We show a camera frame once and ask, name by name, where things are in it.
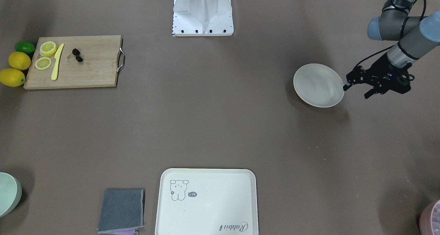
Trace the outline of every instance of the toy knife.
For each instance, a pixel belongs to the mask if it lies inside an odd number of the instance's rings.
[[[52,71],[51,80],[55,81],[58,78],[58,67],[59,67],[59,59],[61,57],[61,52],[63,51],[64,43],[62,43],[55,53],[55,66]]]

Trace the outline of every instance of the tray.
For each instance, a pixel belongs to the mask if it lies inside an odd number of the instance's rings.
[[[168,169],[156,235],[257,235],[255,175],[246,169]]]

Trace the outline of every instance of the wooden cutting board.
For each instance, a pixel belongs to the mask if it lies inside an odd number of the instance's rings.
[[[58,79],[51,80],[55,65],[55,55],[51,56],[52,65],[46,70],[35,68],[40,55],[40,46],[44,42],[55,42],[57,47],[64,43],[59,61]],[[116,86],[118,80],[118,59],[122,45],[120,35],[40,37],[33,55],[32,64],[26,77],[25,89],[65,89],[87,87]],[[76,61],[72,50],[80,51],[83,62]]]

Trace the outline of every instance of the metal handle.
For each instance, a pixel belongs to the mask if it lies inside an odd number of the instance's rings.
[[[124,51],[122,50],[122,48],[119,48],[119,50],[122,53],[123,58],[122,58],[122,64],[116,69],[116,72],[120,72],[124,68],[124,65],[125,65],[125,54],[124,54]]]

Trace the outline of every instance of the white bowl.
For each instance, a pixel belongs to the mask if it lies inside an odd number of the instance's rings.
[[[344,97],[343,85],[341,77],[322,64],[304,65],[294,76],[294,88],[298,96],[318,108],[337,105]]]
[[[22,197],[22,186],[10,174],[0,172],[0,217],[12,211]]]

